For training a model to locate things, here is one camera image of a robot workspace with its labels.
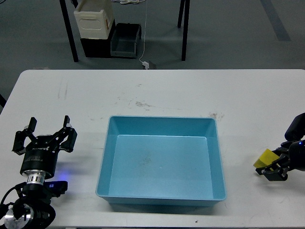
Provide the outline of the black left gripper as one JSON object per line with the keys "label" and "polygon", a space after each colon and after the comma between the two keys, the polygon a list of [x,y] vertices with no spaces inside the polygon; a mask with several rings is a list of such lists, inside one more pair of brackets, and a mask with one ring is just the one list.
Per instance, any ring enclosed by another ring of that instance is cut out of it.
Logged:
{"label": "black left gripper", "polygon": [[[77,138],[76,130],[70,124],[68,115],[64,117],[63,127],[51,135],[33,135],[37,124],[35,117],[30,119],[29,124],[22,131],[17,131],[14,138],[12,151],[17,155],[24,155],[20,174],[25,176],[30,171],[39,170],[46,173],[45,178],[54,177],[59,151],[71,153]],[[26,138],[30,143],[24,147]]]}

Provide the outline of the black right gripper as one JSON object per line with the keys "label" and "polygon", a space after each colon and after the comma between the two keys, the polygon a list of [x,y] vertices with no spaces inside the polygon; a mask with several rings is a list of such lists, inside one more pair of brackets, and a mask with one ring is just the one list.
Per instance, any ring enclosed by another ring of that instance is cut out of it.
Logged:
{"label": "black right gripper", "polygon": [[279,159],[265,167],[256,168],[255,171],[259,175],[263,175],[269,181],[286,181],[288,179],[288,171],[305,170],[305,141],[286,141],[280,147],[273,150],[276,155],[286,154],[288,156],[280,156]]}

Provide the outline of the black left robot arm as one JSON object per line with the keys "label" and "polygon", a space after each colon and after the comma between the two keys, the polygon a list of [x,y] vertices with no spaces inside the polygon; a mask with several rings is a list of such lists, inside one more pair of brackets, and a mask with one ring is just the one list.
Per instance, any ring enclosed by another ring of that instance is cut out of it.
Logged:
{"label": "black left robot arm", "polygon": [[13,152],[23,155],[20,174],[26,181],[10,188],[5,197],[15,190],[15,202],[0,202],[0,217],[4,220],[2,229],[45,229],[55,219],[56,212],[51,199],[65,194],[67,181],[51,181],[54,177],[60,151],[71,153],[77,138],[76,130],[65,116],[63,127],[52,135],[34,136],[37,124],[35,117],[29,125],[15,134]]}

